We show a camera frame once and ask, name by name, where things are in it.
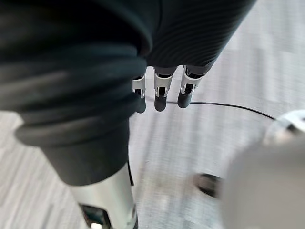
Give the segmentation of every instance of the black fabric sleeve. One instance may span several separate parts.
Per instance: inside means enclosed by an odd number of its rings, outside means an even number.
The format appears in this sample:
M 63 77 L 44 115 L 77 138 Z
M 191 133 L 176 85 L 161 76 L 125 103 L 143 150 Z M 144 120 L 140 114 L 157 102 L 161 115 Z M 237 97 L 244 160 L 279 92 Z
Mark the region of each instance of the black fabric sleeve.
M 81 186 L 127 163 L 132 79 L 146 61 L 132 30 L 109 34 L 95 6 L 86 15 L 75 7 L 0 3 L 0 109 L 18 112 L 17 138 L 39 146 L 66 184 Z

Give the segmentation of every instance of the wire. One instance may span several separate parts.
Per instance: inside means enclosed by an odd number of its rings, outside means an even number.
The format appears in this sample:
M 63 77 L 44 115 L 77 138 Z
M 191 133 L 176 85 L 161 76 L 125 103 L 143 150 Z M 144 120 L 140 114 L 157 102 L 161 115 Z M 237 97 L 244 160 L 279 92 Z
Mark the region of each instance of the wire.
M 150 100 L 150 101 L 154 101 L 153 98 L 150 98 L 150 97 L 146 97 L 146 98 L 148 98 L 148 100 Z M 174 102 L 174 101 L 167 101 L 166 103 L 167 104 L 178 104 L 177 102 Z M 275 120 L 275 118 L 271 115 L 268 115 L 264 112 L 261 112 L 261 111 L 258 111 L 258 110 L 255 110 L 255 109 L 252 109 L 252 108 L 249 108 L 249 107 L 246 107 L 246 106 L 240 106 L 240 105 L 234 105 L 234 104 L 223 104 L 223 103 L 211 103 L 211 102 L 190 102 L 190 104 L 206 104 L 206 105 L 235 107 L 235 108 L 251 111 L 251 112 L 257 113 L 259 115 L 263 115 L 263 116 L 265 116 L 267 118 L 270 118 L 272 120 Z

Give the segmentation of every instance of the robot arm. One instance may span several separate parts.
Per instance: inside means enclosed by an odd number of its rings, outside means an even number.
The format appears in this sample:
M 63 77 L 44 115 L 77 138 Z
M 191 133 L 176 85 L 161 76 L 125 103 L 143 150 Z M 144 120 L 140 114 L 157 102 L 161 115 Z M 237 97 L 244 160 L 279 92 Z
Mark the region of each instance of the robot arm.
M 147 62 L 160 67 L 213 63 L 253 2 L 198 1 L 204 15 L 194 14 L 196 7 L 183 0 L 0 3 L 0 110 L 21 116 L 24 125 L 17 138 L 42 149 L 70 187 L 89 227 L 137 228 L 128 171 L 128 119 L 143 111 L 145 103 L 139 106 L 132 89 L 143 102 L 145 84 L 140 79 L 132 87 L 132 80 L 143 76 Z M 163 46 L 166 28 L 190 31 L 181 25 L 185 20 L 174 20 L 179 18 L 177 9 L 192 19 L 190 24 L 200 22 L 202 15 L 204 26 L 196 24 L 198 31 L 191 35 L 200 36 L 185 36 L 183 43 L 170 32 L 174 42 Z M 198 50 L 198 42 L 206 51 L 194 58 L 190 52 Z M 170 55 L 177 47 L 185 52 Z M 164 98 L 170 80 L 163 79 L 156 91 L 160 97 L 165 88 Z M 190 92 L 198 85 L 184 80 L 184 94 L 185 84 L 192 87 Z

